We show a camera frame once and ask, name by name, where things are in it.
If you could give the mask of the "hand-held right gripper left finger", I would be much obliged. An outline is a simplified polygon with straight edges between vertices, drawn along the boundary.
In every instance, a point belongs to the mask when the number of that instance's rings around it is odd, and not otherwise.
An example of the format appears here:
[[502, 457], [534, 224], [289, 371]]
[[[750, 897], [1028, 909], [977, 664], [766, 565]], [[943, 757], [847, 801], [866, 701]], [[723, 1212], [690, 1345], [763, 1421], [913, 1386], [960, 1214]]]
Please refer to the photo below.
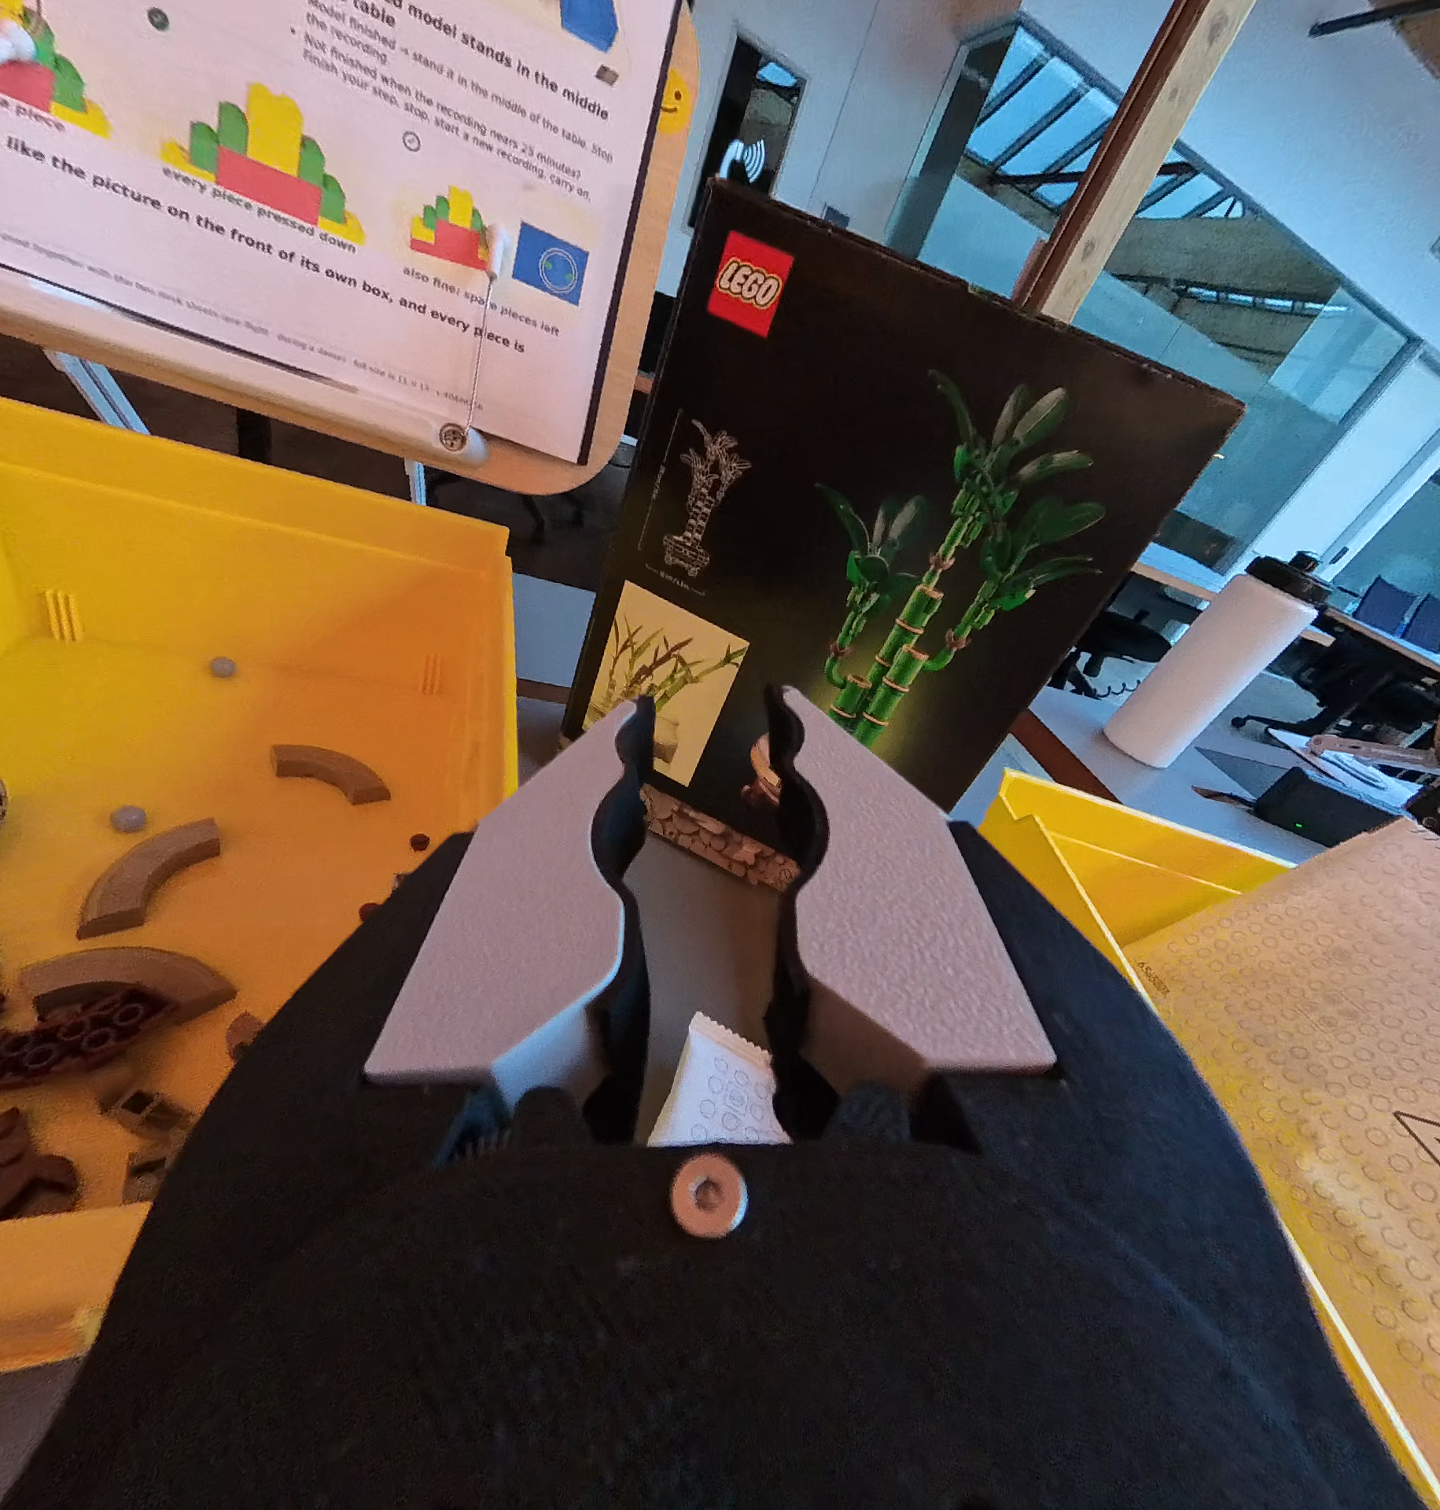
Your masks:
[[363, 1060], [370, 1086], [468, 1086], [505, 1111], [556, 1089], [596, 1141], [633, 1141], [650, 984], [625, 873], [652, 764], [638, 696], [480, 821]]

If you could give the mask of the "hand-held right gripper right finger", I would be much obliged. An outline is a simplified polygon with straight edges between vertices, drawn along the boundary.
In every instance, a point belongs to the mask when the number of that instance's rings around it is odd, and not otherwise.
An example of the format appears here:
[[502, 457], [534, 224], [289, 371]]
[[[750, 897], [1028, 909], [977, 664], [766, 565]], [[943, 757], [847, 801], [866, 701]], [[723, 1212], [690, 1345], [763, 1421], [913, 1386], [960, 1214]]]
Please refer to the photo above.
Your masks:
[[795, 861], [763, 1018], [785, 1133], [815, 1138], [861, 1086], [913, 1106], [942, 1077], [1051, 1070], [955, 824], [800, 690], [765, 708]]

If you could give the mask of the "yellow plastic bin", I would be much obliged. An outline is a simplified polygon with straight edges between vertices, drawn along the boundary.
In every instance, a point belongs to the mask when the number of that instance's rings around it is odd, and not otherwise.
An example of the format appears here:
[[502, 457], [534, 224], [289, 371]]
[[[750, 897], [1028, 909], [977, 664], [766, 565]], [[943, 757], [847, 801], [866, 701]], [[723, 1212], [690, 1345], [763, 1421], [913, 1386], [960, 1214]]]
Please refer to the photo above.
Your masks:
[[[0, 777], [87, 858], [217, 821], [272, 971], [249, 1038], [515, 789], [510, 595], [500, 528], [0, 400]], [[276, 779], [276, 743], [389, 802]], [[0, 1224], [0, 1374], [83, 1354], [151, 1198]]]
[[[1249, 893], [1309, 860], [1287, 865], [1265, 853], [1014, 772], [1001, 781], [979, 831], [1117, 966], [1154, 1011], [1149, 995], [1126, 959], [1124, 949], [1129, 942]], [[1389, 1413], [1377, 1402], [1370, 1379], [1355, 1364], [1350, 1343], [1338, 1332], [1314, 1290], [1291, 1234], [1279, 1217], [1277, 1222], [1287, 1236], [1313, 1296], [1313, 1308], [1350, 1384], [1385, 1436], [1392, 1455], [1407, 1472], [1416, 1492], [1429, 1507], [1440, 1507], [1432, 1502], [1407, 1443], [1399, 1436]]]

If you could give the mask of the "white paper packet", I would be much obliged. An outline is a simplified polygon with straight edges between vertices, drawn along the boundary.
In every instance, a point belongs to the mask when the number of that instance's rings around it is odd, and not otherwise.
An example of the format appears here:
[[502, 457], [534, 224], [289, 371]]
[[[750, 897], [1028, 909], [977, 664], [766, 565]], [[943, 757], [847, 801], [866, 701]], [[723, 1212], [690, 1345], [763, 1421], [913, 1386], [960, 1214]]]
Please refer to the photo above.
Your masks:
[[787, 1145], [766, 1050], [694, 1013], [648, 1148]]

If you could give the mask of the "tan arch brick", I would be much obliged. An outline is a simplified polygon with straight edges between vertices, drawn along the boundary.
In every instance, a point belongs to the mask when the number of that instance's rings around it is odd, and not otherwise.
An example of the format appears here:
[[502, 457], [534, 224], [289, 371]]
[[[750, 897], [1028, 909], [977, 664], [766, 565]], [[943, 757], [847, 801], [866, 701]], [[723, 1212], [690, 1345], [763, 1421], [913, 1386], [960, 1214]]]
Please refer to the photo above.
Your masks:
[[14, 986], [40, 1018], [83, 1005], [92, 990], [141, 990], [171, 1003], [169, 1027], [183, 1027], [237, 996], [205, 963], [153, 947], [102, 947], [58, 954], [18, 971]]
[[377, 770], [331, 747], [276, 743], [269, 749], [269, 760], [276, 779], [318, 782], [352, 806], [390, 799], [389, 786]]
[[196, 863], [218, 858], [217, 821], [178, 824], [134, 845], [95, 878], [82, 902], [75, 939], [141, 927], [159, 888]]

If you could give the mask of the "grey table with wooden edge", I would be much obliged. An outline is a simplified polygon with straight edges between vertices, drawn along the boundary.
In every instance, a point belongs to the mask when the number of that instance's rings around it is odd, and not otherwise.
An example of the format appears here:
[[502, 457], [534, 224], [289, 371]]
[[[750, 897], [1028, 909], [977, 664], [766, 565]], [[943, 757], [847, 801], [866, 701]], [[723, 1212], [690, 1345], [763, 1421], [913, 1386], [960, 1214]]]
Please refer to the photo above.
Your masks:
[[1105, 737], [1117, 705], [1067, 690], [1041, 690], [1011, 727], [1011, 738], [1055, 784], [1205, 833], [1245, 808], [1301, 760], [1279, 745], [1206, 730], [1168, 767], [1136, 762]]

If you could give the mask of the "black office chair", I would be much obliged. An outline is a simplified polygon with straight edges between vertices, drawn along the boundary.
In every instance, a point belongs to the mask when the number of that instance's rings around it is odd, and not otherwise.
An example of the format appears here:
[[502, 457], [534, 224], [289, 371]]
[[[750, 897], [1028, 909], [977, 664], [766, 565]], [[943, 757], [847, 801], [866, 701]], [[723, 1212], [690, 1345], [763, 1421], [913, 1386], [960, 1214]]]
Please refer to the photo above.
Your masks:
[[1154, 666], [1169, 651], [1169, 641], [1144, 622], [1104, 609], [1073, 642], [1067, 656], [1046, 681], [1050, 690], [1067, 690], [1090, 701], [1122, 696], [1137, 683], [1099, 690], [1092, 678], [1107, 661], [1134, 666]]

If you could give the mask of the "white bottle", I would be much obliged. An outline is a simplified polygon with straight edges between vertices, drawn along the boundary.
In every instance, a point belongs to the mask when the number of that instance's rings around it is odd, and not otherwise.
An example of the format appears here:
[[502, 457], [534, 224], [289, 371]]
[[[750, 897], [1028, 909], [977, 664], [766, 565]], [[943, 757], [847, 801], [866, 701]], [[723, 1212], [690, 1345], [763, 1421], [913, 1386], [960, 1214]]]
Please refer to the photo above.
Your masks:
[[1131, 691], [1102, 728], [1129, 760], [1169, 767], [1222, 710], [1313, 627], [1330, 597], [1318, 560], [1255, 556]]

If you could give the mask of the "brown paper bag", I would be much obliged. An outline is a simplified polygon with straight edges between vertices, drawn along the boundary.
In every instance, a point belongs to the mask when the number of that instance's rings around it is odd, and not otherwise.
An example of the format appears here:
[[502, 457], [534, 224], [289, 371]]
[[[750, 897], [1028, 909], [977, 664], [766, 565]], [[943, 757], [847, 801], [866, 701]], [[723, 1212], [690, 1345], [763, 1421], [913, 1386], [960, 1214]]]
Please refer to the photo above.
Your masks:
[[1124, 952], [1440, 1505], [1440, 838], [1390, 821]]

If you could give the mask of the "black power box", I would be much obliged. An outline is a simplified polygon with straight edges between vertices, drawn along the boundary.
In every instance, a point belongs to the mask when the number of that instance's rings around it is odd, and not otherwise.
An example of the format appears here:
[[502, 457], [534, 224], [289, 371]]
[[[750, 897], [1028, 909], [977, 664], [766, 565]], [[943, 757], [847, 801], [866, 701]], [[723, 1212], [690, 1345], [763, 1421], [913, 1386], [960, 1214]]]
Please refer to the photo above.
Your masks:
[[1254, 819], [1319, 848], [1333, 848], [1404, 816], [1399, 808], [1360, 797], [1299, 767], [1276, 777], [1247, 811]]

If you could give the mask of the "pile of small brown bricks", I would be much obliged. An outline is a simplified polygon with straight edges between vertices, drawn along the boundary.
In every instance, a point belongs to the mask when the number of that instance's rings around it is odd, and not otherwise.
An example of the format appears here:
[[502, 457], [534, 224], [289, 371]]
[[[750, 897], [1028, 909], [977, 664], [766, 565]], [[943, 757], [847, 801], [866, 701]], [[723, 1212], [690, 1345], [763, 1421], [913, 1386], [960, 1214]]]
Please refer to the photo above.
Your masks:
[[[0, 1224], [151, 1198], [272, 988], [250, 910], [235, 905], [228, 855], [168, 880], [141, 927], [78, 941], [87, 890], [139, 841], [114, 841], [87, 858], [30, 824], [33, 813], [9, 789], [8, 797], [0, 828]], [[83, 1005], [40, 1018], [14, 986], [24, 966], [102, 947], [188, 954], [237, 996], [169, 1027], [171, 1003], [151, 991], [92, 990]]]

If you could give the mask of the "black toy set box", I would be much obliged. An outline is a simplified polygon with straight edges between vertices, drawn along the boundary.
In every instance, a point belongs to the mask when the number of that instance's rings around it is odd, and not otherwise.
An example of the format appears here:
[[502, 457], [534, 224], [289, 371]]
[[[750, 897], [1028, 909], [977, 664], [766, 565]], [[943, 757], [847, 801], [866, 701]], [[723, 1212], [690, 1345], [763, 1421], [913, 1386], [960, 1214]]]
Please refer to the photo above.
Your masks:
[[1240, 417], [716, 181], [562, 735], [648, 698], [653, 836], [782, 892], [766, 686], [950, 809]]

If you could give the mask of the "white board stand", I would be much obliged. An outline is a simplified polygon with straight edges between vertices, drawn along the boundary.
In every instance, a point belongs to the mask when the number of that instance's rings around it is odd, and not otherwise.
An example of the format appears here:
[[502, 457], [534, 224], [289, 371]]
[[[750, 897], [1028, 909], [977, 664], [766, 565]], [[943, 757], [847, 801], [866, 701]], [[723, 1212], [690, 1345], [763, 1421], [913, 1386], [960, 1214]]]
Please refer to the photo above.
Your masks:
[[[48, 347], [43, 349], [43, 356], [73, 386], [80, 400], [104, 425], [144, 437], [151, 433], [112, 371], [104, 364]], [[235, 410], [234, 437], [239, 459], [262, 465], [272, 464], [272, 425], [267, 417]]]

